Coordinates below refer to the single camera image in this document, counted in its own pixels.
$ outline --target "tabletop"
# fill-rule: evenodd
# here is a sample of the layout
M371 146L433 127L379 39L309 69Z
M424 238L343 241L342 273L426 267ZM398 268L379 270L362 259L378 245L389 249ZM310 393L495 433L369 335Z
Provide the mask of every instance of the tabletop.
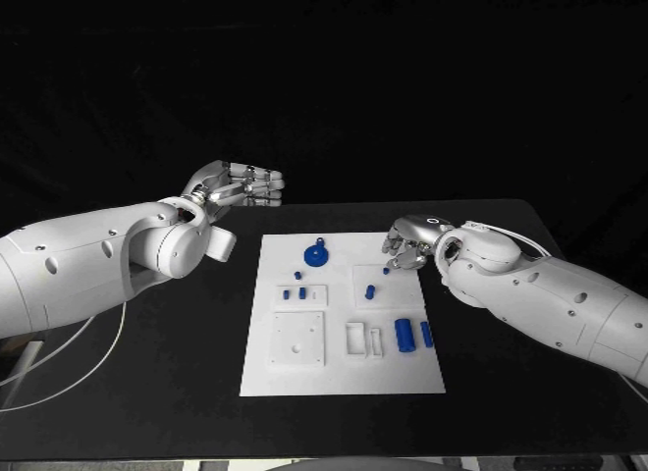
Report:
M648 452L648 406L618 375L462 304L433 264L418 278L444 394L239 397L261 236L379 232L411 213L503 227L560 256L521 200L233 209L218 224L238 236L228 263L206 258L128 302L92 377L2 417L0 461ZM17 404L80 378L118 318L117 307L28 374ZM79 326L50 332L40 356Z

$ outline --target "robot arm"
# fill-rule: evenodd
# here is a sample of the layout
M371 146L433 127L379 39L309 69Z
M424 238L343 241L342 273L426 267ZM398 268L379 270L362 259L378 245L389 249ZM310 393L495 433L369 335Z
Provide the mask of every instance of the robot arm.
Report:
M229 206L278 206L281 174L216 161L180 197L43 221L0 238L0 339L88 319L145 288L226 261Z
M648 387L648 299L590 270L528 257L486 225L457 229L431 216L400 218L384 243L388 267L420 268L434 255L454 297L532 339Z

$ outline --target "blue object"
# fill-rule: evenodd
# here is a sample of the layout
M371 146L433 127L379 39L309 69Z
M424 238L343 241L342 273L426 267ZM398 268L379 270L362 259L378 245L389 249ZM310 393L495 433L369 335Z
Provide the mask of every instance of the blue object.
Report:
M327 250L324 249L324 240L320 237L316 244L307 247L304 258L311 267L320 267L327 262Z
M415 350L413 341L411 321L408 319L395 320L397 346L401 353L410 353Z
M431 348L433 336L430 335L430 326L427 325L427 322L420 323L420 330L423 332L423 341L426 342L426 346Z

